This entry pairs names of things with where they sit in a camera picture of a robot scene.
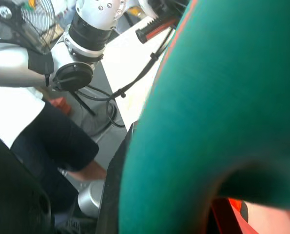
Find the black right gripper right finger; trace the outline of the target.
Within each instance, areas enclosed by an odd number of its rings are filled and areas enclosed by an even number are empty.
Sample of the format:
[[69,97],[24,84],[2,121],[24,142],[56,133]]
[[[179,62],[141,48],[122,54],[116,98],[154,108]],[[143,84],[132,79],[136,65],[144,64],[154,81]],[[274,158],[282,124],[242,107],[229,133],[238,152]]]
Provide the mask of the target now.
[[134,131],[133,123],[108,166],[95,234],[118,234],[118,203],[122,171]]

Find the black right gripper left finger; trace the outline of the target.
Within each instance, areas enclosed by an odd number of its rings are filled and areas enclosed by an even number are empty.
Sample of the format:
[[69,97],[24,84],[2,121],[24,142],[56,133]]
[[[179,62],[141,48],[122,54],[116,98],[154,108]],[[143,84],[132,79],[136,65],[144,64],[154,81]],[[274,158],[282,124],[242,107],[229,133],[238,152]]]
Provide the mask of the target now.
[[1,140],[0,234],[52,234],[47,194]]

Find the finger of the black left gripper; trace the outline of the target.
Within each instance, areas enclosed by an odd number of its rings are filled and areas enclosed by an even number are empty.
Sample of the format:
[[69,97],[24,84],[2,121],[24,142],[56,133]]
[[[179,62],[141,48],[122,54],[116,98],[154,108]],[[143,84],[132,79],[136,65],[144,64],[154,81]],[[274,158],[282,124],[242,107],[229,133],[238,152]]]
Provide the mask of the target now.
[[145,44],[167,28],[173,28],[177,19],[155,19],[149,22],[145,27],[135,31],[137,38],[142,44]]

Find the orange and teal backpack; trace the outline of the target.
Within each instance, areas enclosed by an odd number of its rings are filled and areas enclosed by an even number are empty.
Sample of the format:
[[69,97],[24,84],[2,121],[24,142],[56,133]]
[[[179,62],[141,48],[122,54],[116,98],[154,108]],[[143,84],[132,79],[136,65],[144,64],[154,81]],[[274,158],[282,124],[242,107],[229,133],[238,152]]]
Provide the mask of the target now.
[[217,197],[290,210],[290,0],[190,0],[126,157],[119,234],[201,234]]

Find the silver robot body cylinder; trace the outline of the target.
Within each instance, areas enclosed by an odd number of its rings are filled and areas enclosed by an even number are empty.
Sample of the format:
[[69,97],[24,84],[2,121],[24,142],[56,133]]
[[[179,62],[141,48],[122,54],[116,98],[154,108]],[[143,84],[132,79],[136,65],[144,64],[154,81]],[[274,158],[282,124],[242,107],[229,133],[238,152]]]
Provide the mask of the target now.
[[92,181],[78,194],[78,206],[86,216],[95,219],[98,218],[104,183],[104,180]]

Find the person in black shorts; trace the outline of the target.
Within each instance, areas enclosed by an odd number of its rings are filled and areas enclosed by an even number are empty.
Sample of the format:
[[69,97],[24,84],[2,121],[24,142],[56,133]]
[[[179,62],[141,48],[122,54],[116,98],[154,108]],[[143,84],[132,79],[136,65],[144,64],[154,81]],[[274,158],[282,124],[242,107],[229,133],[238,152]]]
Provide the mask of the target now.
[[104,179],[98,145],[34,88],[0,87],[0,140],[50,201],[52,234],[95,234],[78,206],[78,191],[61,171],[82,181]]

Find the small red block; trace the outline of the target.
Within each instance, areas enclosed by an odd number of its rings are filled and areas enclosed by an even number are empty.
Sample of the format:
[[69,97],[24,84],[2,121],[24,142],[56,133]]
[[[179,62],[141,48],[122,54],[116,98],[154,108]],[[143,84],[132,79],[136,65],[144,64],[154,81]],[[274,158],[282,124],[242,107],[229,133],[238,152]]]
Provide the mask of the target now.
[[66,98],[59,97],[56,99],[52,99],[49,101],[54,107],[61,110],[64,114],[70,115],[71,113],[71,106],[67,103]]

